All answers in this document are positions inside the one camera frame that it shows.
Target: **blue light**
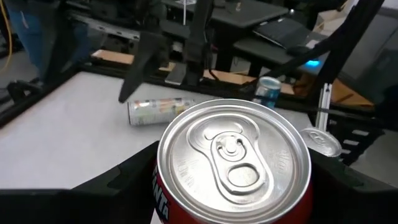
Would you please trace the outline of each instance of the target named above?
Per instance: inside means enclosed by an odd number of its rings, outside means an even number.
[[[308,65],[310,67],[316,67],[319,64],[321,64],[321,63],[318,60],[316,60],[316,61],[315,60],[309,60],[309,61],[306,62],[305,65]]]

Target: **jeans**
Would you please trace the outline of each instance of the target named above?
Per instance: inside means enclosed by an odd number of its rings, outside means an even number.
[[[22,11],[8,9],[10,22],[12,28],[17,33],[19,40],[27,52],[30,61],[39,70],[39,78],[43,79],[43,33],[40,21],[32,14],[26,14]],[[88,57],[91,50],[90,40],[87,36],[86,24],[77,24],[74,28],[75,37],[78,42],[75,53],[70,61],[76,62],[77,60]]]

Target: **white tabletop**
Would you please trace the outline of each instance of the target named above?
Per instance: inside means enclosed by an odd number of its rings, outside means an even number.
[[[72,189],[160,139],[166,124],[132,127],[122,80],[81,72],[0,130],[0,189]],[[214,96],[149,84],[129,100]],[[277,110],[297,129],[306,114]]]

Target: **soda can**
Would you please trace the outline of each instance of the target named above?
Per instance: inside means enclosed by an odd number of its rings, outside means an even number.
[[[264,105],[268,108],[274,108],[275,102],[278,99],[282,84],[276,78],[260,77],[257,82],[256,96],[267,97],[267,99],[253,99],[253,102]]]
[[[176,117],[160,139],[155,209],[169,224],[283,221],[310,175],[308,148],[281,115],[250,101],[207,101]],[[301,211],[309,217],[311,208]]]
[[[193,105],[195,100],[188,98],[128,102],[129,122],[133,126],[169,123]]]
[[[318,128],[305,128],[300,131],[307,147],[327,157],[338,157],[342,152],[340,142],[330,133]]]

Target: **can top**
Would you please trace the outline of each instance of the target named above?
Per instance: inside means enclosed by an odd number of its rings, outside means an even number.
[[[305,128],[300,131],[307,147],[327,157],[337,157],[341,154],[340,142],[330,133],[318,128]]]
[[[258,85],[267,87],[271,90],[279,90],[282,86],[281,82],[278,79],[272,77],[260,77]]]
[[[302,198],[308,149],[281,115],[243,100],[212,100],[175,118],[157,155],[172,197],[210,223],[273,222]]]

